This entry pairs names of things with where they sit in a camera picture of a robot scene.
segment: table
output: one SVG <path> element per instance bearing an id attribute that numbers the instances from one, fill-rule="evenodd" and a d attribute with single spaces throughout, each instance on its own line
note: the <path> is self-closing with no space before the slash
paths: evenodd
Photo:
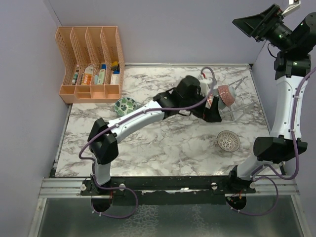
<path id="1" fill-rule="evenodd" d="M 218 84 L 230 84 L 248 78 L 250 84 L 245 90 L 251 98 L 258 100 L 248 66 L 213 69 Z M 145 104 L 157 93 L 176 86 L 186 75 L 197 77 L 200 70 L 191 67 L 127 67 L 122 94 Z M 90 175 L 91 162 L 80 160 L 78 153 L 87 142 L 92 125 L 98 118 L 117 118 L 114 105 L 73 104 L 55 177 Z M 233 131 L 239 136 L 241 144 L 236 152 L 225 152 L 217 145 L 216 137 L 223 130 Z M 227 175 L 235 165 L 250 156 L 256 137 L 268 135 L 259 103 L 237 123 L 205 125 L 194 116 L 176 115 L 150 124 L 122 141 L 118 146 L 119 156 L 111 164 L 111 175 Z M 84 155 L 91 155 L 90 151 L 86 150 Z"/>

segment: gray wall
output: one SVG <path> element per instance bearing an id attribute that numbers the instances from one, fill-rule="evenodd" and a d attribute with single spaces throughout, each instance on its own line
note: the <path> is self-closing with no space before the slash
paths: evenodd
<path id="1" fill-rule="evenodd" d="M 23 237 L 65 120 L 65 71 L 42 0 L 2 1 L 0 32 L 0 231 Z"/>
<path id="2" fill-rule="evenodd" d="M 126 62 L 254 63 L 232 20 L 281 0 L 49 0 L 63 26 L 117 25 Z"/>
<path id="3" fill-rule="evenodd" d="M 285 24 L 294 29 L 304 17 L 310 13 L 316 11 L 315 0 L 304 0 L 299 10 L 293 12 L 286 17 Z M 267 52 L 267 44 L 260 52 L 254 67 L 254 79 L 259 90 L 262 104 L 270 127 L 273 126 L 276 101 L 277 101 L 277 89 L 276 82 L 274 80 L 275 72 L 273 71 L 274 58 L 272 58 Z M 273 52 L 276 54 L 277 49 L 273 48 Z M 311 52 L 312 67 L 316 66 L 316 49 Z M 314 147 L 316 147 L 316 106 L 315 96 L 316 92 L 316 74 L 312 75 L 309 79 L 307 89 L 304 93 L 303 107 L 301 113 L 301 132 L 302 140 L 308 142 L 308 149 L 305 153 L 300 155 L 300 172 L 296 178 L 301 192 L 301 200 L 306 211 L 309 225 L 316 236 L 316 189 L 315 189 L 315 167 L 316 158 Z M 293 173 L 295 169 L 294 160 L 286 164 L 288 173 Z"/>

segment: tabletop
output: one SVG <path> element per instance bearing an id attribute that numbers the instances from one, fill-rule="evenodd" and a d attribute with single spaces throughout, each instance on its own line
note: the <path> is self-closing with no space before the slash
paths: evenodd
<path id="1" fill-rule="evenodd" d="M 157 93 L 175 87 L 186 75 L 197 77 L 200 70 L 189 67 L 127 67 L 122 95 L 142 105 Z M 219 85 L 236 85 L 242 79 L 243 83 L 239 85 L 247 98 L 245 94 L 240 97 L 237 94 L 235 104 L 238 101 L 247 103 L 247 99 L 251 99 L 249 103 L 258 101 L 249 67 L 214 67 L 213 70 Z M 222 123 L 206 124 L 194 116 L 176 115 L 150 124 L 118 145 L 119 156 L 112 162 L 110 173 L 112 176 L 227 175 L 235 165 L 251 155 L 256 137 L 269 135 L 259 102 L 252 103 L 246 110 L 236 111 L 235 118 L 239 117 L 238 113 L 244 114 L 238 122 L 224 119 Z M 90 175 L 91 162 L 80 160 L 78 153 L 98 118 L 105 121 L 117 118 L 114 104 L 73 104 L 56 177 Z M 223 130 L 233 131 L 239 136 L 240 148 L 237 151 L 225 152 L 218 146 L 217 135 Z M 87 149 L 84 155 L 90 156 L 90 151 Z"/>

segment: peach plastic organizer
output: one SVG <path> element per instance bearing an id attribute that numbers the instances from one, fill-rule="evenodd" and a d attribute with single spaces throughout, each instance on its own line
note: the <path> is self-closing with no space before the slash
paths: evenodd
<path id="1" fill-rule="evenodd" d="M 116 26 L 58 27 L 56 42 L 63 57 L 66 72 L 59 95 L 67 103 L 113 103 L 121 97 L 125 62 Z M 111 63 L 119 62 L 119 84 L 111 85 Z M 94 84 L 100 65 L 106 64 L 102 85 Z M 72 80 L 79 67 L 76 85 Z M 88 65 L 93 66 L 90 85 L 81 85 Z"/>

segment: green patterned bowl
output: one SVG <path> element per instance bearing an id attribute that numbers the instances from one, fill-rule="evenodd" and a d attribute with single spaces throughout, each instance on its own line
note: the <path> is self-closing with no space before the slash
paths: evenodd
<path id="1" fill-rule="evenodd" d="M 136 101 L 130 97 L 122 97 L 115 102 L 114 110 L 118 116 L 122 117 L 137 109 Z"/>

